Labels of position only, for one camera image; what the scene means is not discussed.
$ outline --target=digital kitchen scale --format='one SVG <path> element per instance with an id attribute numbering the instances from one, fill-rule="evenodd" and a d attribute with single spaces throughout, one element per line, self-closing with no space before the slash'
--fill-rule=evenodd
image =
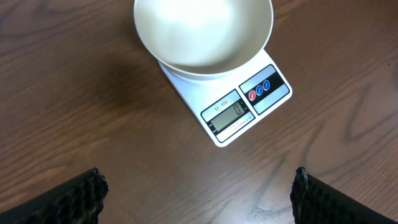
<path id="1" fill-rule="evenodd" d="M 216 80 L 192 80 L 160 63 L 213 142 L 224 147 L 292 96 L 292 87 L 265 50 Z"/>

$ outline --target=wooden table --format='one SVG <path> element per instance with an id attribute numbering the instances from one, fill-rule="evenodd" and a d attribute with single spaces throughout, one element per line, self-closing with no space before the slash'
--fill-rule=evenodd
<path id="1" fill-rule="evenodd" d="M 292 223 L 298 166 L 398 220 L 398 1 L 274 0 L 293 97 L 216 147 L 130 0 L 0 1 L 0 211 L 92 168 L 101 223 Z"/>

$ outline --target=lcd display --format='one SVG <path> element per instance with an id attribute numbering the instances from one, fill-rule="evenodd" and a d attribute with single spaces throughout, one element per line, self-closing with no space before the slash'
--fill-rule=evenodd
<path id="1" fill-rule="evenodd" d="M 218 115 L 215 119 L 211 120 L 211 123 L 217 131 L 225 128 L 229 123 L 232 123 L 236 118 L 243 115 L 244 110 L 239 102 L 229 107 L 227 110 Z"/>

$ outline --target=black textured object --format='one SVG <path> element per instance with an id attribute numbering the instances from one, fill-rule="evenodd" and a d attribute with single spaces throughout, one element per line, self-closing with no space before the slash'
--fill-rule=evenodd
<path id="1" fill-rule="evenodd" d="M 307 174 L 304 167 L 296 170 L 290 200 L 296 224 L 397 224 Z"/>
<path id="2" fill-rule="evenodd" d="M 93 224 L 108 193 L 97 168 L 86 171 L 48 192 L 0 214 L 1 224 Z"/>

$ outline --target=blue button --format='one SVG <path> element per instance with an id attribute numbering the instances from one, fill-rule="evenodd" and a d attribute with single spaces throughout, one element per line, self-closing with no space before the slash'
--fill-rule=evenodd
<path id="1" fill-rule="evenodd" d="M 271 84 L 269 83 L 268 80 L 264 81 L 264 83 L 262 84 L 262 87 L 264 87 L 265 91 L 268 91 L 269 88 L 271 87 Z"/>
<path id="2" fill-rule="evenodd" d="M 257 93 L 257 96 L 261 95 L 261 94 L 262 94 L 262 92 L 263 92 L 263 90 L 262 90 L 262 86 L 258 85 L 258 86 L 256 87 L 256 93 Z"/>

